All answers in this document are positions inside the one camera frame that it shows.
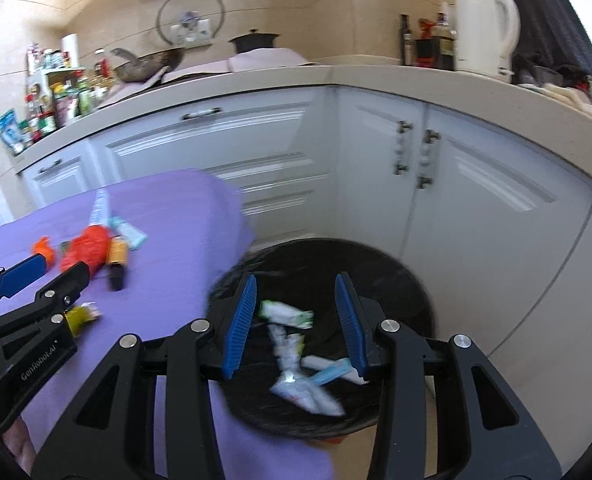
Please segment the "trash can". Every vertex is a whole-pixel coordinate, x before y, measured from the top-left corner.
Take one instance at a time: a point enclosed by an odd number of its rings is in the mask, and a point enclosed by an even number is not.
[[[334,301],[334,280],[344,270],[358,294],[378,301],[386,316],[433,337],[432,310],[418,280],[394,258],[346,240],[294,240],[249,255],[214,286],[210,300],[231,296],[243,272],[252,272],[258,302],[276,300],[314,311],[313,327],[299,331],[304,334],[302,355],[336,360],[347,357]],[[337,379],[326,384],[346,413],[332,417],[312,415],[271,393],[279,374],[266,322],[255,317],[239,370],[221,383],[234,416],[262,431],[307,440],[345,436],[378,421],[380,381],[358,385]]]

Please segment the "kettle handle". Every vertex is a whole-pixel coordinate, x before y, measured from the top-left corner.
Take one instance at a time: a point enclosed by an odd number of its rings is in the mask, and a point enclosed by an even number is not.
[[[500,56],[509,57],[518,45],[521,34],[521,16],[514,0],[496,0],[507,10],[507,30],[500,41]]]

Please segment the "paper towel roll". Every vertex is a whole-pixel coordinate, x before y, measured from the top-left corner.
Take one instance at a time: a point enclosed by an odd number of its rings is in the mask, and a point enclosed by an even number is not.
[[[70,61],[73,68],[80,66],[78,59],[78,35],[70,34],[60,40],[60,49],[70,53]]]

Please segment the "beige stone countertop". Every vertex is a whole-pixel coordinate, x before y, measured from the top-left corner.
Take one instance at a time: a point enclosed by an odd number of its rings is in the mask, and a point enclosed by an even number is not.
[[[338,85],[440,105],[530,140],[592,177],[592,118],[554,99],[490,78],[402,66],[299,66],[215,75],[154,88],[84,117],[14,159],[20,173],[61,148],[116,124],[189,102],[294,86]]]

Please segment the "wall outlet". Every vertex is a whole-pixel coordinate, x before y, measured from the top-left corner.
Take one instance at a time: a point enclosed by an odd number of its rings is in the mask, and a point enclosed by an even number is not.
[[[214,42],[209,19],[199,20],[194,30],[187,30],[180,24],[172,25],[171,33],[172,42],[176,47],[193,48],[211,45]]]

